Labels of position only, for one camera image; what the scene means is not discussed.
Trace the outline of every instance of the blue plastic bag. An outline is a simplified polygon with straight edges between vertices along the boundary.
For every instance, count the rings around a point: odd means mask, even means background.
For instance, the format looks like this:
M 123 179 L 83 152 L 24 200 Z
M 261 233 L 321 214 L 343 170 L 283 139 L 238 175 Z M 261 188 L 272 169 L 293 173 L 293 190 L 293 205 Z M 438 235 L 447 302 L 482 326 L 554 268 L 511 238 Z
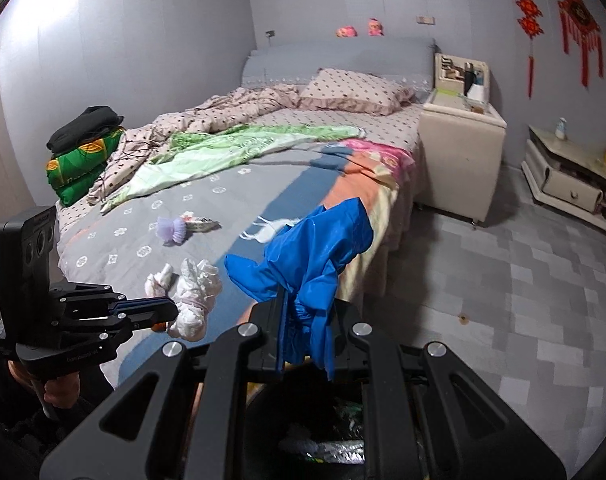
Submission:
M 328 377 L 334 376 L 334 342 L 330 321 L 339 274 L 374 239 L 368 213 L 358 198 L 325 209 L 318 206 L 294 227 L 285 226 L 265 247 L 260 264 L 234 254 L 225 257 L 230 279 L 256 301 L 288 292 L 284 359 L 301 364 L 306 355 Z

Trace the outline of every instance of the pink stuffed toy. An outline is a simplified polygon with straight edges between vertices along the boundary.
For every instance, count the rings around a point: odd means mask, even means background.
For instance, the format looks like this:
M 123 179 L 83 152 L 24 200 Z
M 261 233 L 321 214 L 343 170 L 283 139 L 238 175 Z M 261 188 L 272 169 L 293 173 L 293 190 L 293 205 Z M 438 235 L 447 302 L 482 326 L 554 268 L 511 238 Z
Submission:
M 383 24 L 379 22 L 376 18 L 370 18 L 368 27 L 370 36 L 384 36 Z
M 358 32 L 356 32 L 354 27 L 348 25 L 347 27 L 336 29 L 336 36 L 339 38 L 354 38 L 355 36 L 358 36 Z

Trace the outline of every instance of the trash bin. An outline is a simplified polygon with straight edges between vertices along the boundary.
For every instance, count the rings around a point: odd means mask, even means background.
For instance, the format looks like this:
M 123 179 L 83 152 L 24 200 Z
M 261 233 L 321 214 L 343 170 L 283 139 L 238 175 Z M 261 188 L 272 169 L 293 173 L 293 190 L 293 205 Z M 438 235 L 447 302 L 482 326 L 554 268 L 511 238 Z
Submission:
M 360 384 L 331 383 L 311 364 L 292 368 L 246 407 L 244 480 L 362 480 L 362 438 Z

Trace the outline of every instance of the red hanging ornament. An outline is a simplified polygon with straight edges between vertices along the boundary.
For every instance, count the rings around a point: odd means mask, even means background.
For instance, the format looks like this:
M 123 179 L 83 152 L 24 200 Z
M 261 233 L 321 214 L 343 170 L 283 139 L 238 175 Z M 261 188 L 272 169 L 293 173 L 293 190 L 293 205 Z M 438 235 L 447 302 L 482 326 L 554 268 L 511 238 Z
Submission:
M 519 0 L 516 4 L 528 18 L 537 18 L 543 15 L 537 4 L 534 3 L 534 0 Z
M 525 31 L 525 34 L 529 36 L 530 40 L 533 40 L 535 36 L 543 33 L 543 29 L 534 18 L 519 18 L 518 22 Z
M 583 0 L 563 0 L 558 2 L 563 27 L 563 50 L 570 53 L 569 35 L 580 47 L 580 81 L 587 88 L 590 84 L 590 52 L 598 51 L 598 76 L 604 77 L 603 46 L 600 27 L 587 10 Z
M 528 96 L 532 98 L 534 90 L 534 43 L 533 40 L 539 34 L 544 34 L 543 29 L 538 24 L 536 18 L 543 13 L 538 8 L 534 0 L 517 0 L 516 4 L 523 11 L 524 18 L 519 18 L 518 23 L 529 36 L 529 63 L 528 63 Z

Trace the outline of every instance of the white cloth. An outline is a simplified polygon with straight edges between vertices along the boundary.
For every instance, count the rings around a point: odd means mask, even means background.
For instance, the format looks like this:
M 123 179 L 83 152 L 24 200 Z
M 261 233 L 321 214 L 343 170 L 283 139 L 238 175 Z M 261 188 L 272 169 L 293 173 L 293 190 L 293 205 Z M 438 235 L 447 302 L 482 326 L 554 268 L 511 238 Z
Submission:
M 214 309 L 216 297 L 222 290 L 217 267 L 207 260 L 201 260 L 198 265 L 189 258 L 183 260 L 172 298 L 179 315 L 169 324 L 167 333 L 190 342 L 203 339 L 208 327 L 208 314 Z
M 172 284 L 173 274 L 174 268 L 170 264 L 165 264 L 161 272 L 150 274 L 145 280 L 145 295 L 148 298 L 162 298 L 165 296 Z

